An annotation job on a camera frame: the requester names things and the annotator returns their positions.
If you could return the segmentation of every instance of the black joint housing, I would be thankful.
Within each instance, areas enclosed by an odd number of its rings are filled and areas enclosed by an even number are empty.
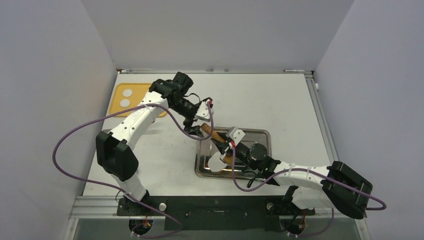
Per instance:
[[[184,98],[191,86],[193,80],[188,75],[177,72],[173,80],[154,81],[148,91],[161,94],[162,98],[167,100],[170,109],[186,119],[194,119],[199,106]]]
[[[139,167],[139,161],[126,141],[119,141],[104,131],[95,138],[97,163],[109,173],[117,176],[121,182],[130,179]]]
[[[262,161],[267,157],[268,149],[260,143],[255,143],[250,146],[250,157],[255,161]]]
[[[329,178],[344,183],[366,194],[371,194],[373,185],[352,168],[341,161],[335,161],[328,167]],[[328,180],[321,181],[322,190],[342,214],[353,218],[363,219],[368,204],[368,197],[351,191]]]

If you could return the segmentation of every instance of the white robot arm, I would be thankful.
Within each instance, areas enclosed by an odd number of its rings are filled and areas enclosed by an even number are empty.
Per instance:
[[[185,95],[193,81],[184,73],[178,72],[173,80],[156,80],[146,93],[140,105],[110,132],[100,132],[96,137],[97,163],[116,180],[119,186],[138,200],[149,196],[149,192],[137,176],[139,161],[133,149],[155,119],[171,108],[185,117],[184,130],[191,135],[202,136],[200,126],[192,126],[197,120],[209,122],[211,116],[206,98],[193,104]]]
[[[296,165],[268,156],[268,151],[262,144],[255,143],[251,147],[245,146],[241,143],[245,134],[237,127],[232,127],[226,134],[218,133],[218,135],[225,142],[216,139],[212,139],[212,141],[222,156],[233,155],[231,149],[235,148],[235,158],[251,170],[256,171],[259,178],[270,178],[267,184],[291,186],[284,198],[289,199],[297,210],[336,208],[344,215],[354,219],[362,219],[365,216],[368,197],[325,178],[339,181],[369,195],[373,189],[371,183],[343,162],[335,161],[331,166]],[[241,190],[251,192],[253,189]]]

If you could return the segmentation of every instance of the wooden stick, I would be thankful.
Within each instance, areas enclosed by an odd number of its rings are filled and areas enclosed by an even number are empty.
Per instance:
[[[207,134],[211,134],[212,131],[212,138],[221,142],[221,143],[225,143],[225,140],[216,132],[213,131],[213,129],[211,129],[211,127],[206,124],[203,123],[200,128]],[[233,164],[233,156],[224,156],[224,158],[222,159],[224,161],[224,163],[228,164],[228,165],[232,165]]]

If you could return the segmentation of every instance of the metal tray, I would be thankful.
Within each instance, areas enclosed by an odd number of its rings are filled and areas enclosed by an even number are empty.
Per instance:
[[[228,132],[229,127],[215,127],[214,130],[218,133]],[[262,129],[249,129],[249,128],[240,128],[244,131],[245,136],[241,143],[247,147],[252,146],[253,144],[259,143],[263,144],[268,150],[268,155],[272,157],[271,152],[271,136],[270,133]],[[218,152],[215,144],[210,140],[199,141],[197,144],[196,159],[194,164],[194,172],[199,177],[211,177],[211,178],[231,178],[231,166],[228,165],[220,172],[212,172],[209,170],[208,161],[214,153]],[[251,179],[254,177],[254,174],[251,172],[242,172],[246,166],[242,164],[241,161],[236,159],[234,171],[235,177],[237,179]]]

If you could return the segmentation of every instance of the white table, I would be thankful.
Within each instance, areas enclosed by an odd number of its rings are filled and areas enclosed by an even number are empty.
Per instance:
[[[215,126],[267,130],[271,135],[272,157],[277,160],[304,166],[331,164],[325,145],[328,133],[320,129],[323,119],[317,118],[320,113],[314,109],[303,74],[197,73],[189,76],[194,81],[189,93],[213,99]],[[119,74],[114,91],[121,83],[152,83],[159,78],[173,77],[174,74]],[[183,117],[177,113],[175,116],[182,124]],[[122,119],[105,120],[103,129],[114,128]],[[158,118],[147,129],[136,144],[134,154],[139,161],[137,174],[151,196],[284,195],[288,188],[265,185],[254,192],[242,192],[231,179],[199,177],[194,171],[196,146],[197,142],[182,134],[169,116]],[[88,177],[117,184],[97,164],[96,156]],[[241,186],[247,183],[238,181]],[[116,193],[113,188],[87,183],[83,196],[115,196]]]

